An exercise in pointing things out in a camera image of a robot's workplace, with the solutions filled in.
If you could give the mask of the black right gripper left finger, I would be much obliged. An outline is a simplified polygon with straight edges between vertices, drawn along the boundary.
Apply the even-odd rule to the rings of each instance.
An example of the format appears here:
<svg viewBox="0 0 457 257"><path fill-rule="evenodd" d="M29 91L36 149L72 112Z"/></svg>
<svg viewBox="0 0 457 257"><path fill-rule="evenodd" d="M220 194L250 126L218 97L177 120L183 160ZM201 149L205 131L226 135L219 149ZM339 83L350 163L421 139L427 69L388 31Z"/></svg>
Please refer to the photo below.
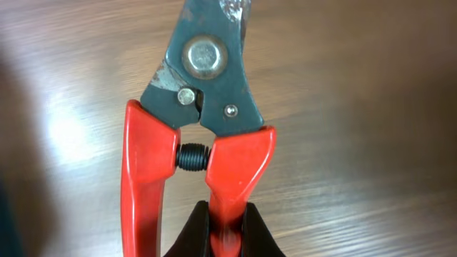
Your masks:
<svg viewBox="0 0 457 257"><path fill-rule="evenodd" d="M207 257L210 253L209 228L209 203L199 201L164 257Z"/></svg>

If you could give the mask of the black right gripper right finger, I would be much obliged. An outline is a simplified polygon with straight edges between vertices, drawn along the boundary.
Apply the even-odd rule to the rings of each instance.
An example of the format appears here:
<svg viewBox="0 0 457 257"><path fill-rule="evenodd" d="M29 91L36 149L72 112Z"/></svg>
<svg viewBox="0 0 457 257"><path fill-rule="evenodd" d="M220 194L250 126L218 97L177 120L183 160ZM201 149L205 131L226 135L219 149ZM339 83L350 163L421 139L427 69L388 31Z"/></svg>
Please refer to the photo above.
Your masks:
<svg viewBox="0 0 457 257"><path fill-rule="evenodd" d="M247 203L243 215L241 255L243 257L286 257L253 203Z"/></svg>

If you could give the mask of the red handled cutters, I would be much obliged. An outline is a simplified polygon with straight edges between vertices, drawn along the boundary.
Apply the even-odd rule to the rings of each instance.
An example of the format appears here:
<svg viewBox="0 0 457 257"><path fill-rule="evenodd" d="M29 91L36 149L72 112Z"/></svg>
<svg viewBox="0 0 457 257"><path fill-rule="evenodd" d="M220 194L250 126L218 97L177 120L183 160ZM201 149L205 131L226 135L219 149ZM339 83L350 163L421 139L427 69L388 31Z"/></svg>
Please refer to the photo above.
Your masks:
<svg viewBox="0 0 457 257"><path fill-rule="evenodd" d="M250 11L247 0L187 0L163 61L141 98L127 103L125 257L161 255L164 187L177 169L206 174L208 256L243 257L243 215L276 146L276 129L264 124L243 64Z"/></svg>

